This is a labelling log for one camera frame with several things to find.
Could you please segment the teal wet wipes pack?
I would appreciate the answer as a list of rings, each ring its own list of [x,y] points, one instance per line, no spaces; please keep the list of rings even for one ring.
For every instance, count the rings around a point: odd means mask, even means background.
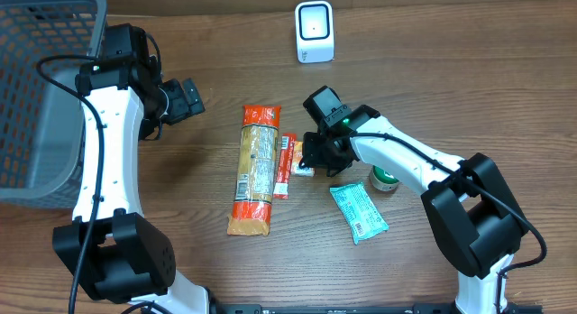
[[[389,230],[362,182],[331,187],[329,191],[351,229],[355,245]]]

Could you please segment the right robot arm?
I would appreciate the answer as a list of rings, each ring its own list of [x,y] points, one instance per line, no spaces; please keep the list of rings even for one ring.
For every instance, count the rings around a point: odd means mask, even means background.
[[[317,129],[304,137],[303,165],[334,176],[353,162],[381,168],[422,200],[441,253],[458,272],[452,313],[519,313],[506,300],[508,272],[530,224],[495,162],[437,151],[362,105],[306,108]]]

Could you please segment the green lid spice jar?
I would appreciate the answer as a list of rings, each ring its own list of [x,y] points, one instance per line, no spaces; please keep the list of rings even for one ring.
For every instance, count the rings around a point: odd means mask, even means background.
[[[383,169],[373,166],[369,175],[371,185],[383,192],[395,190],[399,185],[399,180],[384,171]]]

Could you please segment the long orange pasta packet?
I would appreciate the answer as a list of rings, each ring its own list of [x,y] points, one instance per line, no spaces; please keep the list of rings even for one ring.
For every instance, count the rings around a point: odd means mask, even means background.
[[[245,105],[230,236],[270,233],[280,106]]]

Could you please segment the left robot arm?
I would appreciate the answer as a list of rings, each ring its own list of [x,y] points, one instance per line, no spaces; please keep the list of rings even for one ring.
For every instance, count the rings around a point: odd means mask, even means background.
[[[175,79],[163,81],[158,53],[115,49],[82,62],[72,86],[44,76],[75,97],[85,117],[78,201],[71,224],[52,236],[73,275],[68,311],[84,291],[130,311],[218,312],[210,291],[179,272],[171,241],[144,217],[138,191],[139,141],[194,115],[193,100]]]

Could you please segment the red snack stick packet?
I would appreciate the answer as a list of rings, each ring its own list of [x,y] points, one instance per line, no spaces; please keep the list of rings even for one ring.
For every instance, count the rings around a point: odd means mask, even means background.
[[[281,150],[277,178],[274,184],[273,197],[275,199],[288,199],[289,177],[293,159],[294,144],[297,136],[293,133],[283,134],[281,137]]]

